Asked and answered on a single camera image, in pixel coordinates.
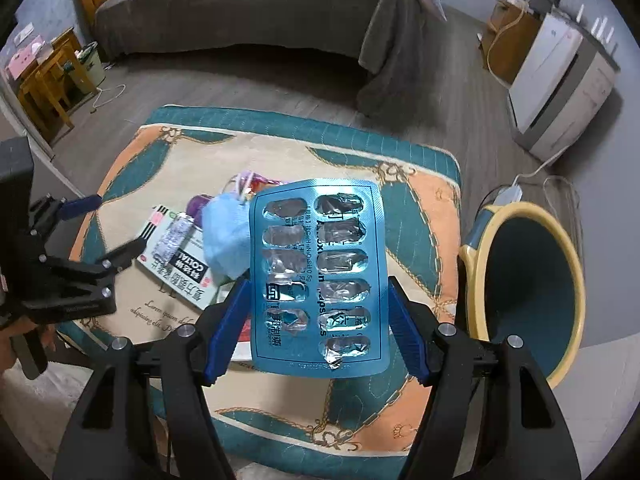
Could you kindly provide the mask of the person's left hand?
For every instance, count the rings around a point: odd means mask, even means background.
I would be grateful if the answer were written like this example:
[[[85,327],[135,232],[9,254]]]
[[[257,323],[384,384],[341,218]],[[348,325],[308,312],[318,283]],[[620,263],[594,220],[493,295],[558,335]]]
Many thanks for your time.
[[[24,375],[35,379],[48,366],[45,348],[54,347],[55,327],[37,325],[26,316],[1,330],[1,373],[21,363]]]

